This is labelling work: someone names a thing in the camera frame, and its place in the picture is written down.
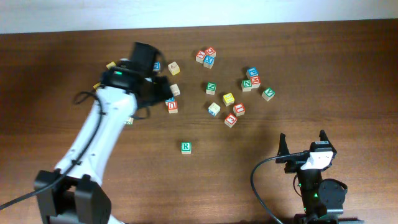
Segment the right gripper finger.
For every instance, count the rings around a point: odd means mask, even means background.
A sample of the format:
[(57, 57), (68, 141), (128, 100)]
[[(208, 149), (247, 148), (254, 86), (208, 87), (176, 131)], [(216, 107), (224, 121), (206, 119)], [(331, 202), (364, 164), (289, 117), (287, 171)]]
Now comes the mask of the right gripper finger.
[(286, 135), (284, 133), (280, 133), (277, 156), (288, 156), (290, 154), (285, 137)]
[(329, 141), (328, 136), (326, 135), (326, 132), (323, 129), (320, 131), (319, 137), (320, 137), (319, 144), (325, 146), (326, 145), (331, 146), (331, 142)]

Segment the green block R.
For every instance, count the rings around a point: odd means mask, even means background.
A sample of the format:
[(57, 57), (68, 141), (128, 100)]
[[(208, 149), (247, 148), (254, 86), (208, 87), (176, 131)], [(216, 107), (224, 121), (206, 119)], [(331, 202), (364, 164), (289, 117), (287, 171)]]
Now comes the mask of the green block R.
[(192, 153), (192, 143), (191, 142), (182, 142), (181, 143), (181, 153), (182, 154), (191, 154)]

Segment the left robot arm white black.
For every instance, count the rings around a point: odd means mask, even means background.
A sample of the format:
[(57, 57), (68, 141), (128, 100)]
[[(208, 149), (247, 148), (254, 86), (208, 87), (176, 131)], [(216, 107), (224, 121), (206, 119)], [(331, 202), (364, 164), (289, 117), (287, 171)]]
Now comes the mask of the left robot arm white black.
[(101, 188), (103, 175), (129, 118), (172, 97), (167, 77), (153, 70), (162, 53), (135, 43), (129, 59), (108, 68), (99, 85), (74, 98), (94, 99), (91, 111), (72, 146), (53, 171), (42, 170), (34, 181), (43, 223), (118, 223)]

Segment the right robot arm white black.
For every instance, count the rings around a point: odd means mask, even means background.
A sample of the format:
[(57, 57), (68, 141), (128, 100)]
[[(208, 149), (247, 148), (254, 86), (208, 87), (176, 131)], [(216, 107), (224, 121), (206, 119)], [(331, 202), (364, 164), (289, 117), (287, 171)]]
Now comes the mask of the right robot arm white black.
[(280, 134), (276, 163), (285, 164), (286, 174), (296, 174), (304, 213), (294, 216), (294, 223), (364, 223), (358, 218), (342, 218), (348, 186), (336, 179), (324, 179), (322, 172), (332, 165), (337, 151), (324, 130), (319, 141), (303, 152), (289, 152), (285, 134)]

